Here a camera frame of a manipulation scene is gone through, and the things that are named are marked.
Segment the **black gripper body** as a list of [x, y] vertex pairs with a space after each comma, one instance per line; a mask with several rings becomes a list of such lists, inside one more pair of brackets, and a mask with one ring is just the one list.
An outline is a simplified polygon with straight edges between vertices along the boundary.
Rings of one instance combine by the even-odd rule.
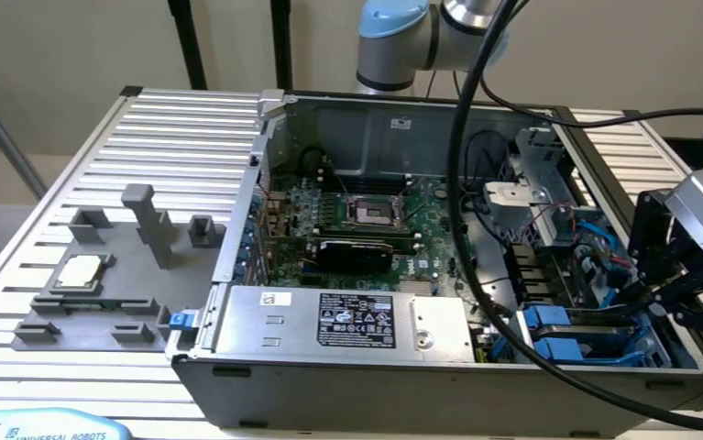
[[627, 298], [640, 297], [647, 286], [660, 284], [680, 269], [690, 273], [703, 270], [703, 249], [667, 210], [666, 198], [666, 189], [638, 195], [627, 247], [636, 260], [638, 280], [626, 287]]

